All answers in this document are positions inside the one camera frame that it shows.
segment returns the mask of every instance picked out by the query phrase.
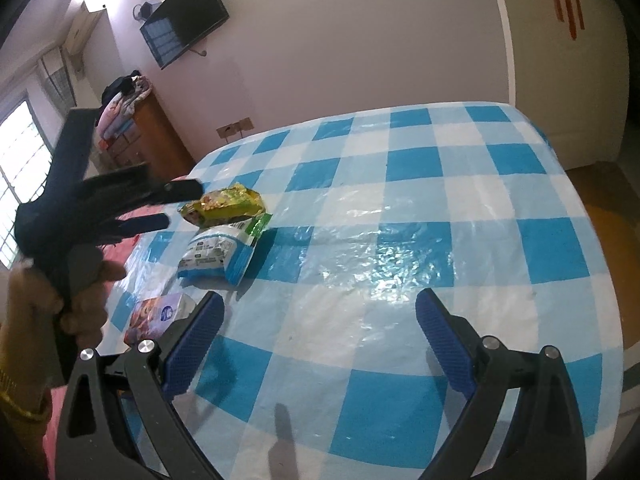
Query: wall-mounted tv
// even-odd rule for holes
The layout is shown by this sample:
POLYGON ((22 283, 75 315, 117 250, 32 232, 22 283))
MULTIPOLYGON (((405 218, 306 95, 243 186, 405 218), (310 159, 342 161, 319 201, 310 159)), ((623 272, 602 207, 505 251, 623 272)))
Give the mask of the wall-mounted tv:
POLYGON ((165 0, 140 32, 165 68, 228 18, 222 0, 165 0))

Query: electrical outlet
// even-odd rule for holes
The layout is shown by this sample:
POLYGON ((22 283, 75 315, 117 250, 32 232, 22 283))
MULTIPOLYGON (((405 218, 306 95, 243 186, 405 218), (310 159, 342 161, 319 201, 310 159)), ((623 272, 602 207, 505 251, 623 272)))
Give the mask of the electrical outlet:
POLYGON ((248 130, 253 130, 255 128, 249 117, 240 119, 236 125, 238 126, 238 130, 242 130, 243 132, 247 132, 248 130))
POLYGON ((220 139, 226 139, 232 135, 238 133, 238 123, 227 124, 226 126, 222 126, 221 128, 216 128, 220 139))

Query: plastic table cover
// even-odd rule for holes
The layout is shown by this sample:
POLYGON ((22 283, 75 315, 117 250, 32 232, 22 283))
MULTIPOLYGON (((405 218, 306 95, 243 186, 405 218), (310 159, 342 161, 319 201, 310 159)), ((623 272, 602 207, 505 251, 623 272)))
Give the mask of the plastic table cover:
MULTIPOLYGON (((175 206, 143 235, 108 301, 101 353, 137 300, 217 290, 225 322, 174 401, 227 480, 414 480, 464 404, 415 319, 433 287, 509 348, 558 346, 593 477, 613 437, 622 333, 598 239, 542 134, 504 104, 446 103, 321 118, 201 160, 207 190, 241 182, 273 213, 242 282, 187 283, 196 228, 175 206)), ((511 391, 478 471, 506 434, 511 391)), ((148 463, 162 471, 129 406, 148 463)))

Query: folded clothes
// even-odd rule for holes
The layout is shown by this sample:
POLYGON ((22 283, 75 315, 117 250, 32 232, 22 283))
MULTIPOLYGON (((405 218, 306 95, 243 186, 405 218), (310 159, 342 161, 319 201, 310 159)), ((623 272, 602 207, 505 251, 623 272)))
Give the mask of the folded clothes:
POLYGON ((127 119, 114 131, 113 137, 109 137, 108 139, 100 138, 100 140, 98 141, 98 147, 106 152, 119 136, 129 131, 132 127, 135 126, 135 124, 136 123, 133 121, 133 118, 127 119))
POLYGON ((102 112, 96 127, 100 138, 116 139, 126 131, 130 127, 130 123, 127 123, 136 111, 136 104, 151 93, 151 81, 146 76, 134 76, 132 84, 133 92, 129 95, 118 92, 102 112))
POLYGON ((122 102, 121 113, 132 116, 136 111, 136 104, 151 94, 152 86, 148 77, 141 75, 133 78, 134 92, 127 96, 122 102))
POLYGON ((113 120, 120 114, 120 109, 122 108, 122 92, 118 92, 113 96, 109 104, 104 107, 102 115, 100 119, 98 119, 98 124, 95 127, 98 135, 104 138, 104 131, 113 123, 113 120))
POLYGON ((102 115, 102 112, 106 108, 107 104, 113 99, 114 95, 119 92, 123 95, 129 95, 131 92, 133 92, 133 78, 139 75, 140 72, 138 70, 134 70, 129 75, 117 78, 116 81, 107 86, 104 89, 104 92, 102 92, 102 97, 100 98, 102 106, 100 107, 99 115, 102 115))

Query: human hand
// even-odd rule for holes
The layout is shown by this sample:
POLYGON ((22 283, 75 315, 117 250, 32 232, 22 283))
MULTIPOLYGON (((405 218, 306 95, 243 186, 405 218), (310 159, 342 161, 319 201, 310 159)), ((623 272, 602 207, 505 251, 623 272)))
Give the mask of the human hand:
MULTIPOLYGON (((121 264, 105 261, 97 281, 72 299, 60 327, 75 336, 78 348, 95 347, 102 340, 100 329, 107 321, 104 282, 126 275, 121 264)), ((30 409, 37 409, 46 387, 52 320, 62 307, 62 298, 40 270, 25 265, 11 270, 6 320, 0 327, 0 368, 14 381, 19 389, 16 396, 30 409)))

